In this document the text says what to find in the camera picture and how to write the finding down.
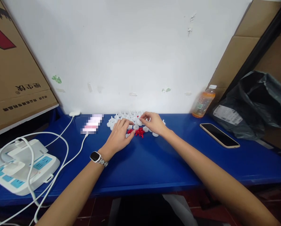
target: red plastic piece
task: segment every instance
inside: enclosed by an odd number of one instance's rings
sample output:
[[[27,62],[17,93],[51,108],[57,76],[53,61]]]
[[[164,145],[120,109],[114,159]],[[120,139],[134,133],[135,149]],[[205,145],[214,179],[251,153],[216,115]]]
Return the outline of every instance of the red plastic piece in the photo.
[[[133,131],[133,129],[128,130],[127,134],[130,134]],[[143,128],[139,128],[138,130],[135,131],[135,136],[139,135],[140,137],[144,138],[144,133]]]

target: orange juice bottle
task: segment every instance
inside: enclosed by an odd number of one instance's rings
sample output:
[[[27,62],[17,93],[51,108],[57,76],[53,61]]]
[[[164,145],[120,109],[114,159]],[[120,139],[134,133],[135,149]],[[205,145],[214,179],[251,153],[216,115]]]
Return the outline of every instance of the orange juice bottle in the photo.
[[[195,110],[192,113],[194,117],[202,118],[204,116],[207,108],[209,107],[209,105],[211,104],[211,102],[216,96],[215,94],[216,88],[217,88],[216,85],[210,85],[209,88],[205,90],[203,94],[201,94],[199,101],[195,107]]]

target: watch face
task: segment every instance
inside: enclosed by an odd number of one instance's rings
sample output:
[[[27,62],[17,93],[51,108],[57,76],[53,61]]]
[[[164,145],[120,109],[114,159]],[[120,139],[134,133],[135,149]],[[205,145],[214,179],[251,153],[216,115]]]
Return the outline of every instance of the watch face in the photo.
[[[92,152],[90,158],[92,161],[96,162],[100,158],[100,155],[97,152]]]

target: smartwatch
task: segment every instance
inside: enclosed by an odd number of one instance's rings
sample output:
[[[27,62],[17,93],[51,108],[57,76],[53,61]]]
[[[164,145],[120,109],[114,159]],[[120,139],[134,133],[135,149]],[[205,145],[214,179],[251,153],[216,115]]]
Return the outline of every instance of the smartwatch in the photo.
[[[108,162],[104,161],[102,156],[98,152],[92,152],[90,155],[90,159],[95,163],[99,163],[104,167],[108,166]]]

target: white wall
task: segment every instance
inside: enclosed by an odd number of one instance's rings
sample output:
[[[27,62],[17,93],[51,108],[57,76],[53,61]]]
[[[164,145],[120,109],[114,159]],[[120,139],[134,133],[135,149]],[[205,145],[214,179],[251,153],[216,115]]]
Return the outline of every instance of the white wall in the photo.
[[[67,114],[189,112],[250,2],[5,1]]]

